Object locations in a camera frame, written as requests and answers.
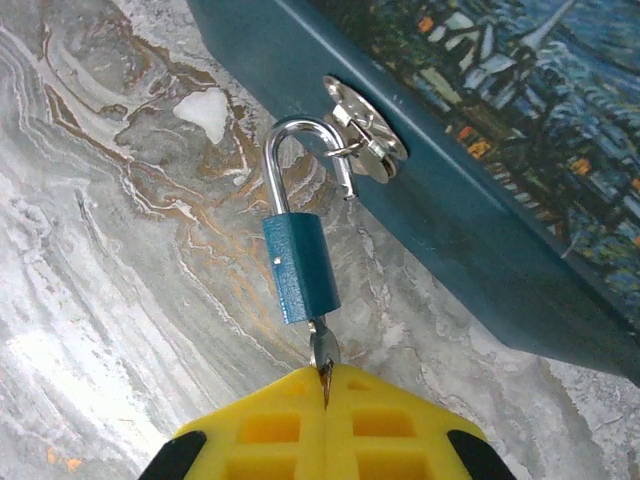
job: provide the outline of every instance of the church steeple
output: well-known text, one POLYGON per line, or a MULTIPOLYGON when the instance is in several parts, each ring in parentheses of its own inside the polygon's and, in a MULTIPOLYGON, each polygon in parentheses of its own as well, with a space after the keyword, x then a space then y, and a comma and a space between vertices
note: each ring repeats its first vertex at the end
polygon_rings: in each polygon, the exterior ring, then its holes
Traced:
POLYGON ((567 0, 564 5, 562 5, 558 11, 549 18, 549 20, 544 22, 538 28, 525 34, 520 39, 520 45, 527 46, 534 52, 540 50, 549 38, 551 32, 553 32, 553 30, 562 21, 562 17, 575 5, 576 1, 577 0, 567 0))

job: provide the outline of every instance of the white spot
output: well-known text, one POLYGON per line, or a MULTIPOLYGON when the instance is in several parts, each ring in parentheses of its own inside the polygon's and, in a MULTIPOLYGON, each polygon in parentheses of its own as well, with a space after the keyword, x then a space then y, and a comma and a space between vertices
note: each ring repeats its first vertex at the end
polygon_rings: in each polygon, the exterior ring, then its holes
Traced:
POLYGON ((227 97, 216 87, 193 92, 173 108, 173 114, 202 127, 214 145, 220 143, 227 124, 227 97))

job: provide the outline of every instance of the metal hasp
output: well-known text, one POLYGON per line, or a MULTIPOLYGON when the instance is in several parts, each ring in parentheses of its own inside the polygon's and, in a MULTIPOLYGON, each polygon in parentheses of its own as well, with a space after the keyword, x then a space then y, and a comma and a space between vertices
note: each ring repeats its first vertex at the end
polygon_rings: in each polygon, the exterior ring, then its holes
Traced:
POLYGON ((347 147, 325 152, 325 156, 349 154, 355 173, 379 183, 389 182, 395 177, 399 162, 408 157, 404 144, 362 95, 332 76, 325 76, 323 83, 337 104, 325 120, 348 139, 347 147))

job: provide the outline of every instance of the marble countertop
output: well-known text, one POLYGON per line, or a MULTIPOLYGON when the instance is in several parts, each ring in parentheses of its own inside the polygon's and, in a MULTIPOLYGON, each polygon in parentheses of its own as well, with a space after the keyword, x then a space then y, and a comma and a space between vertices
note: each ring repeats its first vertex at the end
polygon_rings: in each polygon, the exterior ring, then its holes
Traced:
MULTIPOLYGON (((260 224, 273 119, 182 0, 0 0, 0 105, 0 478, 134 479, 307 364, 260 224)), ((521 480, 640 479, 639 389, 502 346, 298 145, 284 164, 343 360, 478 423, 521 480)))

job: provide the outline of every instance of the padlock body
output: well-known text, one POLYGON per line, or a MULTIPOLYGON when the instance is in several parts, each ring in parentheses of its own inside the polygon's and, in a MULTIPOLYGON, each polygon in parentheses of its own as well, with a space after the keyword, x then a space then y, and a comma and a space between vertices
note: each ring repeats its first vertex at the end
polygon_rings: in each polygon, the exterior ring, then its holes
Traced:
POLYGON ((286 324, 340 307, 327 242, 317 215, 283 213, 262 221, 286 324))

